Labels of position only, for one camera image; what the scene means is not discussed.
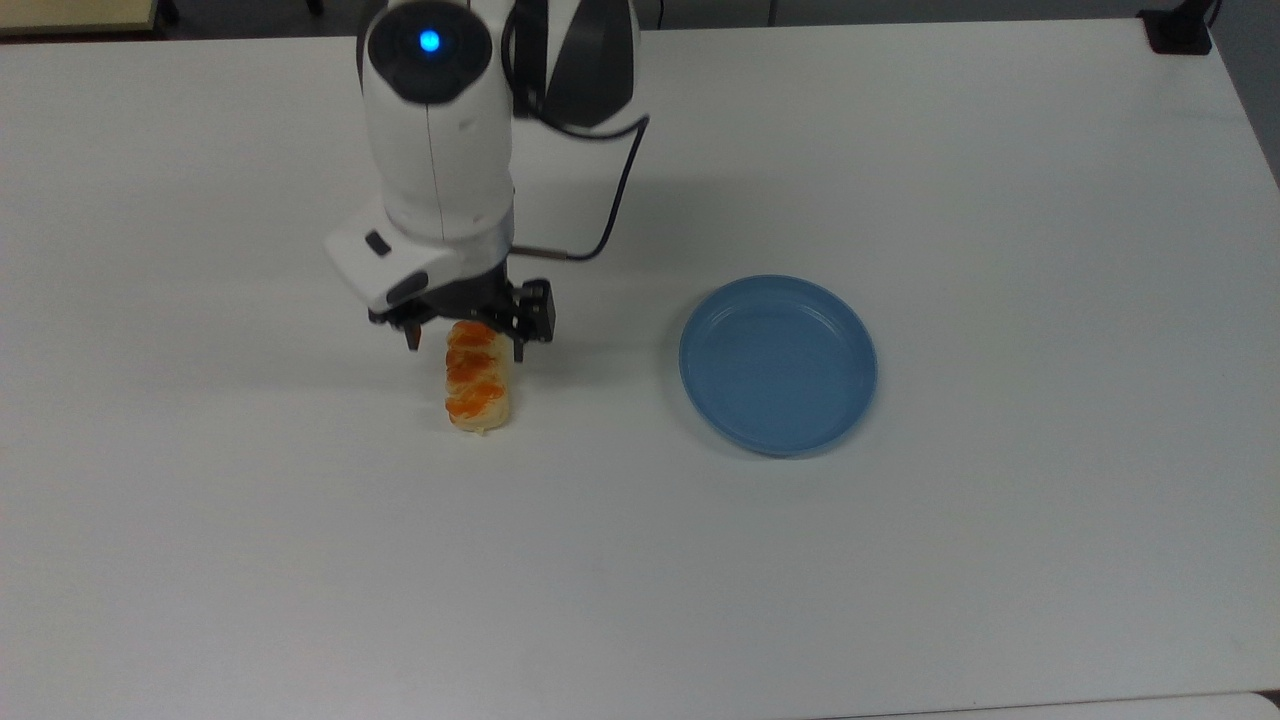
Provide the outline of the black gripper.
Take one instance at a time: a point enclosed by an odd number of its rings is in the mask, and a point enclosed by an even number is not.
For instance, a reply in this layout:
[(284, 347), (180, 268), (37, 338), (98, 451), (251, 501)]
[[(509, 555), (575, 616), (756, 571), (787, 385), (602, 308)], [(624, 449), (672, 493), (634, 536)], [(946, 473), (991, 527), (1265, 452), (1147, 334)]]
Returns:
[(495, 265), (479, 275), (428, 286), (430, 275), (415, 272), (385, 293), (388, 307), (370, 311), (375, 325), (403, 327), (410, 352), (421, 343), (421, 325), (436, 318), (480, 322), (507, 337), (515, 363), (524, 363), (530, 343), (554, 340), (554, 299), (549, 281), (509, 283), (507, 266)]

